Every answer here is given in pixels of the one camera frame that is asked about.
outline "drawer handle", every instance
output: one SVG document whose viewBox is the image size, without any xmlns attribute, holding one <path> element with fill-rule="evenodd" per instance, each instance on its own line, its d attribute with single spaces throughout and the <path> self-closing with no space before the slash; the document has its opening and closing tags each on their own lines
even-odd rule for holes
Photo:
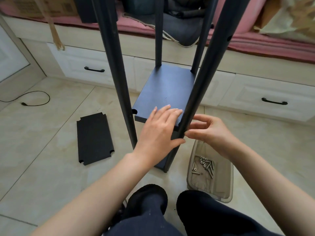
<svg viewBox="0 0 315 236">
<path fill-rule="evenodd" d="M 104 70 L 104 69 L 101 69 L 101 70 L 90 69 L 90 68 L 89 68 L 89 67 L 87 67 L 87 66 L 85 66 L 84 68 L 85 68 L 86 70 L 95 71 L 95 72 L 101 72 L 101 73 L 105 72 L 105 70 Z"/>
<path fill-rule="evenodd" d="M 267 102 L 267 103 L 275 103 L 275 104 L 280 104 L 280 105 L 288 105 L 288 102 L 283 101 L 282 103 L 278 103 L 278 102 L 273 102 L 273 101 L 269 101 L 266 98 L 262 98 L 262 101 Z"/>
</svg>

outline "black cable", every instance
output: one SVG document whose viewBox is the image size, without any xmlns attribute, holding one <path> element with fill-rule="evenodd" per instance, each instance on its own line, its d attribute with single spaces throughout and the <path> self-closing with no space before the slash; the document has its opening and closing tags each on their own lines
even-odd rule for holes
<svg viewBox="0 0 315 236">
<path fill-rule="evenodd" d="M 22 102 L 21 104 L 22 104 L 23 106 L 42 106 L 42 105 L 45 105 L 45 104 L 49 103 L 49 101 L 50 101 L 50 96 L 49 96 L 48 93 L 46 93 L 46 92 L 44 92 L 44 91 L 31 91 L 31 92 L 27 92 L 27 93 L 25 93 L 25 94 L 22 94 L 21 96 L 18 96 L 16 99 L 13 99 L 13 100 L 11 100 L 11 101 L 2 101 L 2 100 L 0 100 L 0 102 L 10 103 L 10 102 L 12 102 L 12 101 L 14 101 L 14 100 L 17 100 L 18 98 L 22 97 L 23 95 L 26 95 L 26 94 L 28 94 L 28 93 L 33 93 L 33 92 L 43 92 L 43 93 L 47 94 L 47 96 L 49 97 L 48 101 L 47 101 L 46 103 L 39 104 L 39 105 L 28 105 L 28 104 Z"/>
</svg>

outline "right hand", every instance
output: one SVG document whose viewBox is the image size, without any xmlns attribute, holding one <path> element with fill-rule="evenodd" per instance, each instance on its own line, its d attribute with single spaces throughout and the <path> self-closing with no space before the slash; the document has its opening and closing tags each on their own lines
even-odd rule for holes
<svg viewBox="0 0 315 236">
<path fill-rule="evenodd" d="M 229 159 L 241 142 L 228 130 L 221 119 L 204 114 L 196 114 L 185 136 L 209 144 L 221 156 Z"/>
</svg>

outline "pink cushion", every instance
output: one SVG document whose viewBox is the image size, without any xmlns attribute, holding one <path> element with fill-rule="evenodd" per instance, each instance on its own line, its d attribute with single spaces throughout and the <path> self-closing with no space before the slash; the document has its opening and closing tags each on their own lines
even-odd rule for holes
<svg viewBox="0 0 315 236">
<path fill-rule="evenodd" d="M 220 13 L 222 11 L 225 0 L 219 0 L 217 8 L 215 10 L 215 15 L 213 17 L 213 23 L 216 26 Z M 250 0 L 244 15 L 238 24 L 235 34 L 244 34 L 251 30 L 253 27 L 262 7 L 264 6 L 266 0 Z"/>
</svg>

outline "black shoe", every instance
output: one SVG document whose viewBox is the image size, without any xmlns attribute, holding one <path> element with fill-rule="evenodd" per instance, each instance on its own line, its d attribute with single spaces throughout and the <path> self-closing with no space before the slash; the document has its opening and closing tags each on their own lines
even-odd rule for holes
<svg viewBox="0 0 315 236">
<path fill-rule="evenodd" d="M 145 211 L 156 207 L 160 207 L 164 215 L 167 201 L 167 194 L 162 187 L 154 184 L 145 185 L 133 193 L 128 200 L 122 220 L 142 215 Z"/>
</svg>

